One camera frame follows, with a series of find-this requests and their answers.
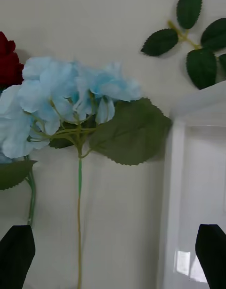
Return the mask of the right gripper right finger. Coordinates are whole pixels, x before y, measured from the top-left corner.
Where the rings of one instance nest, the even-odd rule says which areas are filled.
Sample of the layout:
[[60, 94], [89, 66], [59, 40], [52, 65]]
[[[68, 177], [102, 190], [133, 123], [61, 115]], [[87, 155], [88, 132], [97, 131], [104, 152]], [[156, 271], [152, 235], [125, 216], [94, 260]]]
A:
[[199, 226], [195, 252], [209, 288], [226, 287], [226, 234], [218, 225]]

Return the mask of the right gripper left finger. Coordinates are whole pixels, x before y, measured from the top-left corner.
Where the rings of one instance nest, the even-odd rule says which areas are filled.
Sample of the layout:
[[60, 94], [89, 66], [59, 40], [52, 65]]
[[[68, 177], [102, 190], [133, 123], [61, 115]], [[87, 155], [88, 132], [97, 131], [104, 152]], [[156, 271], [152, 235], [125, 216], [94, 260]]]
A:
[[0, 240], [0, 288], [21, 289], [34, 256], [31, 226], [12, 226]]

